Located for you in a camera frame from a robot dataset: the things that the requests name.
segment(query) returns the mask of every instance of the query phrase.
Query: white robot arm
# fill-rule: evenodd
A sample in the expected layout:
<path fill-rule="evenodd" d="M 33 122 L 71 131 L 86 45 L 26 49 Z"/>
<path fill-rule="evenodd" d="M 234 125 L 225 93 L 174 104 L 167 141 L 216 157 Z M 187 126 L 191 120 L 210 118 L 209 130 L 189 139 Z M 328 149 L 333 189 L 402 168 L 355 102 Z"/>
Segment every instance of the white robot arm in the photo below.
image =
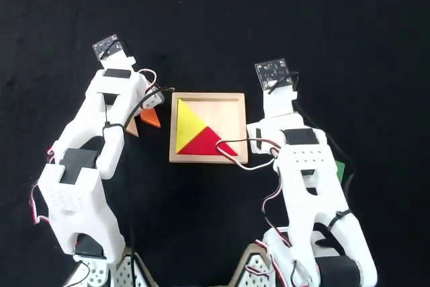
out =
<path fill-rule="evenodd" d="M 265 118 L 247 125 L 250 138 L 266 138 L 281 147 L 273 169 L 280 178 L 290 224 L 278 229 L 288 235 L 291 246 L 270 229 L 263 239 L 267 252 L 291 287 L 375 286 L 375 264 L 360 224 L 349 210 L 325 133 L 305 126 L 301 115 L 293 111 L 297 93 L 292 74 L 284 60 L 274 65 L 274 61 L 256 65 Z M 280 71 L 286 77 L 280 77 Z M 274 87 L 278 81 L 284 84 Z M 266 142 L 252 142 L 251 149 L 273 153 L 273 146 Z M 323 237 L 318 226 L 337 240 L 340 250 L 318 244 Z"/>
<path fill-rule="evenodd" d="M 96 72 L 81 108 L 50 149 L 55 163 L 46 164 L 38 180 L 50 226 L 64 253 L 105 273 L 99 282 L 90 280 L 94 287 L 106 283 L 109 271 L 114 278 L 126 246 L 101 180 L 115 173 L 131 117 L 164 101 L 154 90 L 155 80 L 149 83 L 134 71 L 134 58 L 115 40 L 112 36 L 94 46 L 103 69 Z M 100 152 L 81 148 L 95 136 L 104 140 Z"/>

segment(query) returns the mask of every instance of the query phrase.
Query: black cloth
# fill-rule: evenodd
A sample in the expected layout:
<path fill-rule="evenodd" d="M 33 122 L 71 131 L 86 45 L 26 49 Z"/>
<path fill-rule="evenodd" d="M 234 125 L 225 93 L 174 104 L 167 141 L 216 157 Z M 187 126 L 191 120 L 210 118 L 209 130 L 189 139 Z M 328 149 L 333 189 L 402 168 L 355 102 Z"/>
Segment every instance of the black cloth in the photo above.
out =
<path fill-rule="evenodd" d="M 302 107 L 357 163 L 350 208 L 380 285 L 412 286 L 426 276 L 429 0 L 0 0 L 0 7 L 5 286 L 59 286 L 74 266 L 47 224 L 32 225 L 28 194 L 101 67 L 91 45 L 113 33 L 161 85 L 245 93 L 247 122 L 263 117 L 253 64 L 285 58 L 300 72 Z M 225 284 L 245 247 L 268 229 L 260 204 L 275 173 L 169 163 L 169 99 L 157 111 L 162 128 L 138 123 L 141 138 L 128 147 L 137 251 L 162 286 Z M 121 160 L 103 186 L 129 242 L 125 166 Z M 267 211 L 275 224 L 287 223 L 281 198 Z"/>

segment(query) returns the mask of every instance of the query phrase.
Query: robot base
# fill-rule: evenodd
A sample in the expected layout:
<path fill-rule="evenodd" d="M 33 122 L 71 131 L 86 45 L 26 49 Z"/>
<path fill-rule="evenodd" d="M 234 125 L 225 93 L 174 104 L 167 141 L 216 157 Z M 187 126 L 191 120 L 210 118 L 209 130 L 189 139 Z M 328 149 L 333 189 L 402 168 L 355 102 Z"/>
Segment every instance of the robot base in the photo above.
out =
<path fill-rule="evenodd" d="M 135 286 L 157 286 L 140 256 L 137 253 L 134 253 L 134 255 L 134 276 L 136 277 Z M 121 263 L 116 266 L 116 270 L 103 270 L 100 268 L 96 269 L 95 262 L 93 262 L 91 259 L 83 262 L 85 265 L 80 263 L 77 266 L 73 275 L 67 280 L 66 284 L 64 284 L 64 287 L 70 285 L 73 287 L 133 287 L 131 255 L 129 253 L 126 254 Z"/>

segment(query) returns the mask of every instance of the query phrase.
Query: white wire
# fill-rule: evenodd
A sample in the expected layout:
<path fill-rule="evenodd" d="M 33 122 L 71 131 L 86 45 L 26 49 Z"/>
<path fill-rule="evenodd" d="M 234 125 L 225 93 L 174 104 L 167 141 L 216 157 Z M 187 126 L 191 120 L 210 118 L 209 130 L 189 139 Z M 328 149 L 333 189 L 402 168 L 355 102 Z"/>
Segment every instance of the white wire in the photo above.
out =
<path fill-rule="evenodd" d="M 140 69 L 139 71 L 137 71 L 137 73 L 141 73 L 141 72 L 149 72 L 149 73 L 152 73 L 154 75 L 153 81 L 151 83 L 149 83 L 149 86 L 147 88 L 147 91 L 148 91 L 149 89 L 154 87 L 155 82 L 157 82 L 157 74 L 155 73 L 154 70 L 151 70 L 151 69 Z"/>
<path fill-rule="evenodd" d="M 254 171 L 254 170 L 256 170 L 256 169 L 259 169 L 259 168 L 263 168 L 263 167 L 266 167 L 266 166 L 269 166 L 270 164 L 272 164 L 274 161 L 275 161 L 275 159 L 274 158 L 272 158 L 270 161 L 268 161 L 267 163 L 264 163 L 264 164 L 261 164 L 261 165 L 258 165 L 258 166 L 254 166 L 254 167 L 245 167 L 245 166 L 243 166 L 241 163 L 239 163 L 239 161 L 237 160 L 237 159 L 235 159 L 232 155 L 229 155 L 226 151 L 223 151 L 218 145 L 221 143 L 221 142 L 228 142 L 228 140 L 219 140 L 216 144 L 215 144 L 215 147 L 216 147 L 216 149 L 221 153 L 221 154 L 223 154 L 225 157 L 227 157 L 227 159 L 231 159 L 236 165 L 238 165 L 241 169 L 244 169 L 245 171 Z"/>
<path fill-rule="evenodd" d="M 267 276 L 273 272 L 273 269 L 268 272 L 260 272 L 258 269 L 251 267 L 250 265 L 245 265 L 245 270 L 254 276 Z"/>
<path fill-rule="evenodd" d="M 257 245 L 259 245 L 260 247 L 262 247 L 262 248 L 264 248 L 265 250 L 266 250 L 266 252 L 267 252 L 267 245 L 263 242 L 263 241 L 260 241 L 260 240 L 255 240 L 255 243 L 257 244 Z M 279 274 L 279 276 L 280 276 L 280 278 L 281 278 L 281 281 L 282 281 L 282 284 L 284 285 L 284 287 L 287 287 L 288 285 L 287 285 L 287 282 L 286 282 L 286 280 L 284 279 L 284 277 L 282 276 L 282 273 L 281 273 L 281 270 L 279 269 L 279 267 L 278 267 L 278 265 L 276 264 L 276 262 L 275 262 L 275 260 L 273 260 L 273 256 L 272 255 L 270 255 L 270 260 L 271 260 L 271 263 L 272 263 L 272 265 L 273 265 L 273 268 L 274 268 L 274 270 Z"/>
<path fill-rule="evenodd" d="M 33 197 L 33 192 L 34 192 L 34 189 L 36 188 L 37 185 L 38 185 L 37 183 L 34 184 L 32 186 L 32 190 L 30 192 L 30 206 L 32 207 L 33 221 L 34 221 L 34 224 L 39 224 L 41 220 L 46 221 L 46 222 L 49 223 L 49 218 L 48 217 L 46 217 L 44 215 L 38 215 L 38 211 L 37 211 L 37 208 L 36 208 L 36 203 L 35 203 L 34 197 Z"/>

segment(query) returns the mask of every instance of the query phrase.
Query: wooden tray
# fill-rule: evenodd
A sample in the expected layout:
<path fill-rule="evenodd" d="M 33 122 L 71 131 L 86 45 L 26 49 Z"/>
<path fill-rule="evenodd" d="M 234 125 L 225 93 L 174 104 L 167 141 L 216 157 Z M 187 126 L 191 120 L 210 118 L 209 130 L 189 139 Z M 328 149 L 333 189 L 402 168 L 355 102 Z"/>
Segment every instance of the wooden tray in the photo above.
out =
<path fill-rule="evenodd" d="M 183 135 L 184 123 L 181 119 L 178 129 L 178 114 L 185 118 L 194 114 L 199 120 L 187 121 L 192 135 Z M 184 155 L 184 142 L 203 127 L 212 129 L 222 140 L 245 139 L 247 137 L 245 117 L 245 96 L 243 93 L 186 93 L 173 92 L 170 131 L 170 162 L 182 163 L 232 163 L 222 155 Z M 237 154 L 240 163 L 248 163 L 247 142 L 230 142 L 229 147 Z"/>

